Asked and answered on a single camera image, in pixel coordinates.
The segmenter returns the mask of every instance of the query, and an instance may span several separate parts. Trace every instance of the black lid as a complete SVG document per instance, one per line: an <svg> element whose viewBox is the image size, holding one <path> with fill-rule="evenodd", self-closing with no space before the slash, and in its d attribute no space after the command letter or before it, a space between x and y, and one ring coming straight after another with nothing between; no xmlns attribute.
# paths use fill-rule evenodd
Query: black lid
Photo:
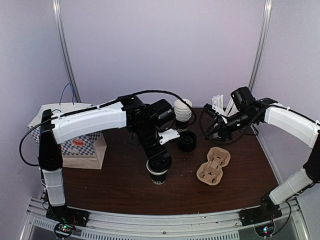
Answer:
<svg viewBox="0 0 320 240"><path fill-rule="evenodd" d="M180 133L178 148L183 152L191 152L197 146L197 136L192 131L183 131Z"/></svg>

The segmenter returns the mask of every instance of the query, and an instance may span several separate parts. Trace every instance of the checkered pattern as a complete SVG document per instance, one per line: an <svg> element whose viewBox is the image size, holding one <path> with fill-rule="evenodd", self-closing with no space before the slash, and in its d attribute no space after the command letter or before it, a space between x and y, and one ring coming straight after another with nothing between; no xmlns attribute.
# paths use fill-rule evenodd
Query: checkered pattern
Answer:
<svg viewBox="0 0 320 240"><path fill-rule="evenodd" d="M94 143L102 134L101 131L93 132L87 135L82 135L74 139L83 141L83 146L76 146L73 144L73 139L68 140L61 144L61 152L63 156L94 156L95 148ZM40 127L31 132L35 142L39 144Z"/></svg>

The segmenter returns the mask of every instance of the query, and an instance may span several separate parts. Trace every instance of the red logo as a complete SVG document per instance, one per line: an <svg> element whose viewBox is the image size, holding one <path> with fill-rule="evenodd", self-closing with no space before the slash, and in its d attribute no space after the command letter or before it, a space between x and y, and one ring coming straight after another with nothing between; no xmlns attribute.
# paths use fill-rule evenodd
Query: red logo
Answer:
<svg viewBox="0 0 320 240"><path fill-rule="evenodd" d="M72 140L72 144L77 146L77 147L83 147L85 145L84 141L82 141L79 138L75 138Z"/></svg>

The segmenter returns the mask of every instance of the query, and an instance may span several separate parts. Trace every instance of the black paper cup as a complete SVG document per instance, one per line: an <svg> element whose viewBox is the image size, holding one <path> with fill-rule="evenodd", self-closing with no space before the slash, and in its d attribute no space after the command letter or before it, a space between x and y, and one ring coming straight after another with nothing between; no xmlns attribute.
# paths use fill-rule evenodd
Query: black paper cup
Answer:
<svg viewBox="0 0 320 240"><path fill-rule="evenodd" d="M149 168L149 160L146 162L146 169L150 173L151 180L154 184L161 185L166 181L168 169L162 172L155 172Z"/></svg>
<svg viewBox="0 0 320 240"><path fill-rule="evenodd" d="M188 130L189 120L188 121L179 121L175 120L175 127L178 133L182 133Z"/></svg>

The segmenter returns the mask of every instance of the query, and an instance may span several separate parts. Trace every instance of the stack of cups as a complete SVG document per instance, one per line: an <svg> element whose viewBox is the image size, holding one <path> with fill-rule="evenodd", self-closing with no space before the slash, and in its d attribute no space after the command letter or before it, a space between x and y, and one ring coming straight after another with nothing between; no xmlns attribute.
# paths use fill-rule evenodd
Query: stack of cups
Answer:
<svg viewBox="0 0 320 240"><path fill-rule="evenodd" d="M192 107L192 102L188 99L183 98L183 100ZM191 118L192 112L187 105L182 101L176 100L174 102L174 113L175 113L175 126L176 130L181 133L188 129L189 120Z"/></svg>

